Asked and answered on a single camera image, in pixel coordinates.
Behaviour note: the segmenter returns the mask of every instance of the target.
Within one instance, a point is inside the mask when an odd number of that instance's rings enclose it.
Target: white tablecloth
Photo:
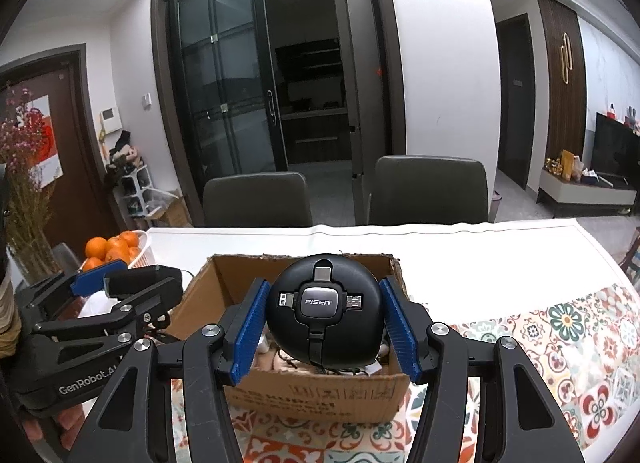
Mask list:
[[[574,219],[473,226],[153,228],[148,233],[156,263],[193,275],[215,254],[388,253],[400,260],[410,298],[426,303],[434,320],[449,324],[545,309],[612,284],[637,297],[611,256]],[[586,462],[602,463],[638,411],[640,399],[583,451]]]

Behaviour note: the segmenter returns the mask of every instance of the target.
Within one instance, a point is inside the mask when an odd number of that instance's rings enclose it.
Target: light switch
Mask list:
[[[142,107],[149,109],[151,107],[151,93],[147,93],[142,97]]]

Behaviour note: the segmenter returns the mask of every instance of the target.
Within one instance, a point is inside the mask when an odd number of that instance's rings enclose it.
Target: blue gripper pad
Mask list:
[[[71,293],[76,297],[89,297],[89,295],[93,295],[97,291],[104,289],[104,277],[107,273],[119,269],[127,269],[127,263],[116,259],[111,263],[106,263],[89,271],[78,273],[76,280],[71,284]]]
[[[386,278],[380,281],[380,290],[382,290],[382,299],[385,302],[386,330],[391,338],[391,344],[393,344],[398,357],[400,368],[415,383],[421,373],[418,364],[418,343],[404,317],[396,294]]]
[[[267,296],[271,286],[267,281],[262,281],[254,302],[246,314],[246,319],[236,337],[234,343],[234,363],[229,372],[229,376],[234,385],[238,385],[251,369],[254,362],[255,350],[260,342],[260,335],[266,321],[265,312],[267,306]]]

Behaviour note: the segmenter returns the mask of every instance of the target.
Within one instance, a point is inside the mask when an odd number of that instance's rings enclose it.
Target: poster on door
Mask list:
[[[49,109],[49,96],[37,98],[29,102],[29,109],[36,108],[42,113],[44,121],[45,140],[44,145],[38,151],[36,157],[37,164],[34,169],[40,169],[42,174],[42,186],[47,186],[53,180],[62,176],[62,165],[58,156],[58,147],[56,146],[56,137],[53,133],[53,122],[51,121],[51,113]]]

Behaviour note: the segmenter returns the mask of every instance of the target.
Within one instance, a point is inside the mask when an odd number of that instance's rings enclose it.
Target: orange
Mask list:
[[[124,252],[129,252],[129,245],[127,245],[127,242],[122,239],[122,237],[112,237],[107,241],[107,252],[114,248],[123,250]]]
[[[111,263],[116,259],[122,259],[127,265],[131,262],[131,257],[129,255],[129,250],[122,250],[119,248],[111,249],[107,252],[106,257],[104,258],[105,263]]]
[[[87,241],[84,247],[84,255],[102,260],[107,255],[107,250],[109,250],[107,240],[104,237],[94,237]]]
[[[129,247],[129,257],[131,257],[131,261],[133,261],[139,255],[140,249],[138,247]]]
[[[127,242],[127,245],[129,245],[129,248],[137,247],[138,244],[140,243],[138,239],[138,235],[135,232],[132,232],[131,230],[125,230],[122,234],[120,234],[120,237]]]
[[[89,259],[84,262],[84,265],[82,265],[82,271],[89,271],[90,269],[97,268],[103,264],[104,263],[101,259],[98,259],[97,257],[89,257]]]

